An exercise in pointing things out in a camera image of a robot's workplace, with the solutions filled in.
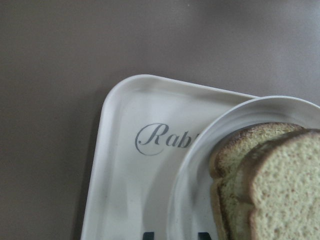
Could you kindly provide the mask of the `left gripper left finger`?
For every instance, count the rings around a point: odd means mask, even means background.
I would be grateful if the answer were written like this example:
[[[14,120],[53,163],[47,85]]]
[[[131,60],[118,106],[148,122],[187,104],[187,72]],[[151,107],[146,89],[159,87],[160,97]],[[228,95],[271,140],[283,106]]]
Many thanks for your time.
[[[144,232],[142,235],[142,240],[154,240],[154,239],[155,239],[154,231]]]

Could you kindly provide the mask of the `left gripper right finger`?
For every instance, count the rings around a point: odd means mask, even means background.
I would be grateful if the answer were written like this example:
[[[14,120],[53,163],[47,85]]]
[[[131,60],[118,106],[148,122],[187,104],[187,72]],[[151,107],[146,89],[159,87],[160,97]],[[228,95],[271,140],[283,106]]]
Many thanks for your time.
[[[198,240],[212,240],[212,238],[208,232],[198,232],[197,239]]]

